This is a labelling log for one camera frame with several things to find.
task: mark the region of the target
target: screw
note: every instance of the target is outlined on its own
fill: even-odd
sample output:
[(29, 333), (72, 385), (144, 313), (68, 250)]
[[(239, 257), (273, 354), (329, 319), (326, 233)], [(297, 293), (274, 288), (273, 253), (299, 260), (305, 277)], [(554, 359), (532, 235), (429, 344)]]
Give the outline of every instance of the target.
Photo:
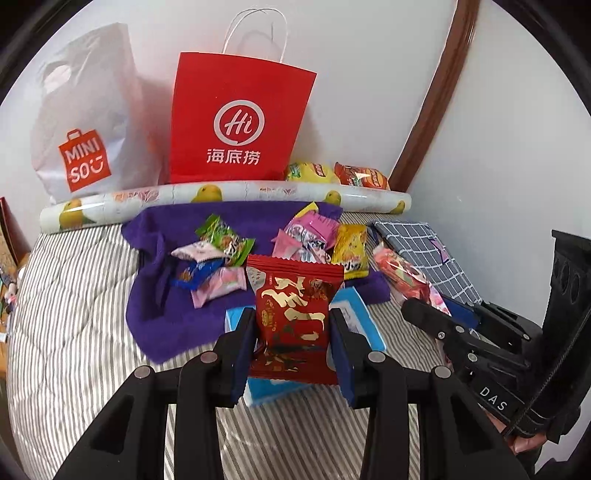
[(209, 352), (203, 352), (201, 354), (201, 361), (204, 364), (212, 364), (216, 360), (217, 360), (217, 353), (216, 352), (209, 351)]
[(148, 365), (142, 365), (134, 370), (136, 378), (146, 378), (150, 374), (150, 368)]
[(373, 351), (368, 353), (368, 360), (375, 364), (380, 364), (386, 360), (386, 356), (382, 352)]
[(439, 378), (449, 378), (452, 376), (452, 371), (448, 367), (439, 365), (439, 367), (435, 367), (435, 375)]

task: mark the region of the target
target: yellow duck print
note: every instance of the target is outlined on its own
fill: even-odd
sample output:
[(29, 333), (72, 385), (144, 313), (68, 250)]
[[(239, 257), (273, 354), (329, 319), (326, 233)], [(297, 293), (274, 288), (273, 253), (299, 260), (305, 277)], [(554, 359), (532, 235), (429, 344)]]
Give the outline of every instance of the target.
[(60, 213), (60, 231), (82, 228), (83, 225), (89, 223), (95, 222), (84, 215), (80, 199), (70, 200), (64, 205), (64, 209)]
[(331, 190), (326, 194), (326, 197), (324, 197), (324, 201), (340, 207), (340, 193), (336, 190)]
[(198, 191), (191, 203), (197, 202), (221, 202), (222, 191), (217, 185), (204, 185)]
[(400, 215), (404, 211), (405, 206), (406, 204), (404, 203), (404, 200), (400, 200), (396, 207), (390, 210), (390, 213), (393, 213), (394, 215)]

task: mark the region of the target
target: striped bedsheet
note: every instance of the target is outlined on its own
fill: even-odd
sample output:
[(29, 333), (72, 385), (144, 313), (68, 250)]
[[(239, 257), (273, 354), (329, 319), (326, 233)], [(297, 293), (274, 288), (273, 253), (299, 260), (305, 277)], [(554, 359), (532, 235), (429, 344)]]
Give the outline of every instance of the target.
[[(343, 223), (394, 219), (344, 213)], [(375, 246), (369, 239), (368, 251)], [(19, 293), (9, 349), (11, 424), (26, 473), (53, 477), (107, 400), (139, 365), (180, 367), (205, 345), (153, 365), (125, 323), (138, 253), (121, 226), (41, 235)], [(434, 342), (406, 323), (399, 307), (369, 307), (388, 347), (403, 366), (429, 371), (440, 363)], [(175, 408), (168, 411), (165, 467), (174, 478)], [(368, 411), (353, 411), (337, 387), (315, 385), (275, 402), (218, 409), (220, 452), (230, 480), (359, 477)], [(409, 406), (410, 478), (419, 479), (417, 413)], [(392, 452), (404, 455), (404, 452)]]

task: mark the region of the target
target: rolled wall paper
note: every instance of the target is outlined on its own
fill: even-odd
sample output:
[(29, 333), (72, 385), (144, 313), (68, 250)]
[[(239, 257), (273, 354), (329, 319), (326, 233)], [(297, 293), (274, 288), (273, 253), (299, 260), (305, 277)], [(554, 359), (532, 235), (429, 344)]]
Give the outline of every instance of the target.
[(289, 181), (217, 181), (160, 185), (102, 193), (47, 207), (39, 218), (43, 233), (58, 233), (98, 225), (124, 223), (155, 205), (254, 200), (328, 202), (345, 212), (406, 212), (408, 193), (347, 185)]

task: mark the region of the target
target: mattress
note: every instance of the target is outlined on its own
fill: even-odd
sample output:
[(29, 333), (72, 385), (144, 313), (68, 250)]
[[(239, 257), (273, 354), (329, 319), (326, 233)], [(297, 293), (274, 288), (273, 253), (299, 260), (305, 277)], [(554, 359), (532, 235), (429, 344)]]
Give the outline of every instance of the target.
[[(343, 223), (394, 219), (344, 213)], [(369, 239), (368, 249), (375, 246)], [(26, 473), (54, 476), (78, 438), (139, 365), (180, 367), (204, 345), (162, 365), (142, 354), (125, 323), (138, 252), (121, 226), (41, 235), (15, 311), (8, 365), (11, 424)], [(440, 363), (434, 342), (405, 322), (394, 301), (368, 307), (388, 353), (405, 367)], [(338, 387), (314, 385), (259, 407), (241, 399), (217, 410), (227, 479), (357, 479), (368, 410), (351, 410)], [(174, 478), (175, 406), (168, 411), (164, 474)], [(410, 478), (419, 479), (417, 412), (409, 406)]]

